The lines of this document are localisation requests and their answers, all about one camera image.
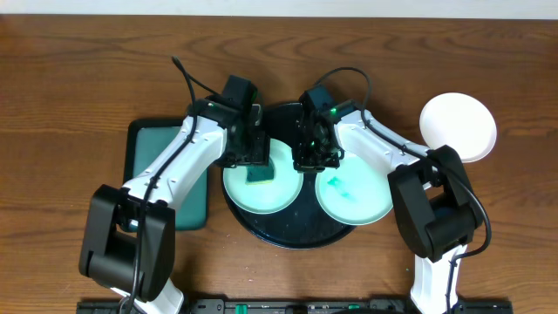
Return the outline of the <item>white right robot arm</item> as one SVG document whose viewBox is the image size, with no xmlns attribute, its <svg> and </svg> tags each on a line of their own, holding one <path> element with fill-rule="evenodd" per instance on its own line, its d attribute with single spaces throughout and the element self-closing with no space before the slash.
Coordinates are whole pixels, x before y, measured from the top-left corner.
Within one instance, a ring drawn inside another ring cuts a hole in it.
<svg viewBox="0 0 558 314">
<path fill-rule="evenodd" d="M 294 167 L 339 169 L 354 154 L 389 188 L 398 232 L 415 255 L 411 300 L 421 313 L 452 313 L 461 260 L 487 249 L 492 230 L 458 153 L 413 143 L 367 110 L 303 110 L 294 126 Z"/>
</svg>

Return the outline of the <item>white plate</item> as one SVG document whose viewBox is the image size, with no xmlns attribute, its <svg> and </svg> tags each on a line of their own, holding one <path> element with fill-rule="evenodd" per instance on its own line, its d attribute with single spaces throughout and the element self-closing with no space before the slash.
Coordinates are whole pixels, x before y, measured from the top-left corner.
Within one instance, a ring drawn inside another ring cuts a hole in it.
<svg viewBox="0 0 558 314">
<path fill-rule="evenodd" d="M 448 145 L 464 163 L 488 156 L 497 140 L 497 126 L 490 111 L 476 98 L 460 92 L 430 99 L 419 117 L 421 135 L 430 148 Z"/>
</svg>

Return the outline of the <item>green plate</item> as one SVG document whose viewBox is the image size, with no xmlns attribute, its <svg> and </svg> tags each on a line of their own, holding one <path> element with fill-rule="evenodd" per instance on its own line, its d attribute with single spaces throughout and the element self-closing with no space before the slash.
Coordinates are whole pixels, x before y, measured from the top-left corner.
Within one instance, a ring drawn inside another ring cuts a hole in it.
<svg viewBox="0 0 558 314">
<path fill-rule="evenodd" d="M 374 223 L 393 207 L 388 173 L 382 163 L 370 165 L 347 152 L 338 168 L 326 168 L 316 176 L 316 198 L 337 222 L 353 226 Z"/>
<path fill-rule="evenodd" d="M 270 141 L 269 160 L 275 166 L 275 179 L 267 184 L 246 184 L 246 167 L 225 168 L 223 183 L 227 195 L 249 213 L 267 215 L 278 212 L 297 198 L 303 175 L 293 168 L 291 148 L 276 139 Z"/>
</svg>

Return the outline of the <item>green yellow sponge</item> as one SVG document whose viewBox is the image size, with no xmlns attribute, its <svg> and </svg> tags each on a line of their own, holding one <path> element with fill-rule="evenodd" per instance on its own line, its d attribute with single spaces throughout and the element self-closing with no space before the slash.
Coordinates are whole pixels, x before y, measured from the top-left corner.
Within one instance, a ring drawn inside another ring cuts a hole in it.
<svg viewBox="0 0 558 314">
<path fill-rule="evenodd" d="M 266 166 L 254 165 L 246 167 L 246 184 L 267 184 L 275 179 L 276 171 L 272 160 Z"/>
</svg>

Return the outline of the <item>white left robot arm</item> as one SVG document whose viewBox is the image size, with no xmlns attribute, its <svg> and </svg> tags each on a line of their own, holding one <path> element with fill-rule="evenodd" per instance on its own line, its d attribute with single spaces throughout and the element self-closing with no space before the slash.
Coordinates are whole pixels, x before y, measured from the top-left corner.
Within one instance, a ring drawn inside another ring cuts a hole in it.
<svg viewBox="0 0 558 314">
<path fill-rule="evenodd" d="M 78 270 L 122 297 L 119 313 L 178 313 L 185 295 L 172 282 L 175 217 L 212 164 L 265 165 L 262 108 L 248 100 L 198 99 L 168 146 L 121 187 L 93 194 Z"/>
</svg>

